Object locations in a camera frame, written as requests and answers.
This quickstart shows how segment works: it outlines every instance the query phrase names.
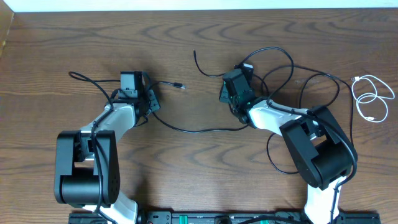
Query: cable connector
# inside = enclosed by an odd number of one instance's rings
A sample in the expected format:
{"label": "cable connector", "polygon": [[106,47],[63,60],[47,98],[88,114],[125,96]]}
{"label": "cable connector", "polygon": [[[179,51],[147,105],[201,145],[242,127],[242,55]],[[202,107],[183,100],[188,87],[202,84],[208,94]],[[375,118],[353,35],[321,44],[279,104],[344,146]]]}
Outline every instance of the cable connector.
{"label": "cable connector", "polygon": [[173,87],[175,88],[181,88],[181,89],[185,89],[186,86],[183,85],[182,83],[173,83]]}

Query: white backdrop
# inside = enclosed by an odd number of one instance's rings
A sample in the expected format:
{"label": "white backdrop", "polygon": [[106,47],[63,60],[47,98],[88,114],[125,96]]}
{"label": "white backdrop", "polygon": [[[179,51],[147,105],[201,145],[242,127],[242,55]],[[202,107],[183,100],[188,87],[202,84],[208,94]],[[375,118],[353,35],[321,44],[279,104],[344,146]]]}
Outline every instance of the white backdrop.
{"label": "white backdrop", "polygon": [[398,7],[398,0],[4,0],[14,12]]}

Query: wooden table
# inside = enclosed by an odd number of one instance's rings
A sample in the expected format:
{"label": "wooden table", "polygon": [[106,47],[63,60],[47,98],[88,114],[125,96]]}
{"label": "wooden table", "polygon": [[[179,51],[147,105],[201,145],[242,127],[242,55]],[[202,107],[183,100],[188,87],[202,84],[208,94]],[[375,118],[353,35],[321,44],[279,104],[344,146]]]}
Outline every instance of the wooden table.
{"label": "wooden table", "polygon": [[[351,77],[371,73],[397,90],[397,9],[17,14],[0,61],[0,223],[66,223],[73,210],[53,196],[56,138],[92,121],[106,99],[68,71],[104,79],[119,78],[123,70],[145,70],[155,80],[184,83],[186,90],[156,89],[161,118],[186,129],[237,128],[241,124],[218,101],[221,79],[199,73],[192,50],[206,72],[223,73],[253,50],[272,45],[284,48],[296,63],[349,84]],[[276,51],[250,61],[258,75],[288,62]],[[270,89],[288,73],[268,77]],[[297,106],[309,75],[297,70],[276,102]],[[361,85],[358,93],[371,91]],[[118,83],[102,86],[112,91]],[[333,82],[315,78],[303,106],[326,103],[335,89]],[[349,103],[349,91],[341,86],[330,109],[346,133]],[[383,223],[397,223],[398,103],[388,105],[389,117],[381,124],[354,112],[358,173],[344,186],[339,206],[377,211]],[[380,102],[364,110],[384,114]],[[279,174],[267,159],[270,132],[185,134],[149,119],[118,144],[121,189],[144,207],[271,211],[305,205],[307,185],[301,176]],[[281,169],[295,170],[281,137],[270,147]]]}

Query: black cylindrical robot part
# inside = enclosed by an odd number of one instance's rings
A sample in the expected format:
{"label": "black cylindrical robot part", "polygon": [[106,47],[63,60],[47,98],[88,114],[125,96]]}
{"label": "black cylindrical robot part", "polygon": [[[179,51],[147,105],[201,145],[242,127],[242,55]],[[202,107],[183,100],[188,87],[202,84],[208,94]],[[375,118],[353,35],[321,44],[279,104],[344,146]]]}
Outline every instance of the black cylindrical robot part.
{"label": "black cylindrical robot part", "polygon": [[336,179],[344,170],[351,167],[349,153],[342,143],[328,144],[329,140],[316,146],[319,156],[314,158],[313,164],[318,169],[323,182]]}
{"label": "black cylindrical robot part", "polygon": [[98,176],[65,176],[62,181],[62,197],[68,204],[95,205],[100,196]]}

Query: white cable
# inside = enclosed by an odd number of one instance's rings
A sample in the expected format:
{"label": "white cable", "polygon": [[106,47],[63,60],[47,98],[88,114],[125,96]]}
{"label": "white cable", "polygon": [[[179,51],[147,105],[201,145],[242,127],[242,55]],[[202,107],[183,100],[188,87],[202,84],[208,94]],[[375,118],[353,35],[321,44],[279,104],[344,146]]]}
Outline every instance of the white cable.
{"label": "white cable", "polygon": [[[390,90],[390,92],[392,93],[392,97],[379,96],[379,95],[377,94],[377,88],[376,88],[376,86],[374,85],[374,83],[372,82],[372,80],[368,79],[367,77],[369,77],[369,78],[374,78],[374,79],[376,79],[377,81],[383,83],[383,85],[385,85],[385,86]],[[361,96],[359,96],[359,97],[357,98],[357,97],[355,96],[355,93],[354,93],[354,85],[355,85],[356,82],[358,82],[358,81],[360,81],[360,80],[367,80],[369,83],[371,83],[371,85],[372,85],[373,88],[374,88],[374,93],[364,93],[364,94],[362,94]],[[386,103],[386,101],[385,101],[384,99],[386,99],[386,100],[393,100],[393,99],[395,99],[395,97],[396,97],[396,95],[394,94],[394,92],[392,91],[392,89],[389,87],[389,85],[387,85],[385,82],[381,81],[378,77],[375,77],[374,75],[364,75],[364,76],[362,76],[362,77],[355,77],[355,81],[354,81],[353,85],[351,86],[351,91],[352,91],[352,94],[353,94],[354,99],[356,100],[356,109],[358,110],[359,115],[361,115],[366,121],[370,121],[370,122],[374,122],[374,123],[383,122],[383,121],[387,118],[387,116],[388,116],[388,106],[387,106],[387,103]],[[372,98],[371,100],[362,101],[363,99],[365,99],[365,98],[370,98],[370,97]],[[386,106],[386,115],[384,116],[383,119],[381,119],[381,120],[379,120],[379,121],[374,120],[374,117],[372,117],[372,116],[365,116],[365,115],[363,115],[363,113],[362,113],[362,111],[361,111],[361,108],[360,108],[360,104],[361,104],[361,103],[362,103],[362,104],[370,103],[370,102],[374,101],[375,99],[381,100],[381,101],[384,103],[384,106]]]}

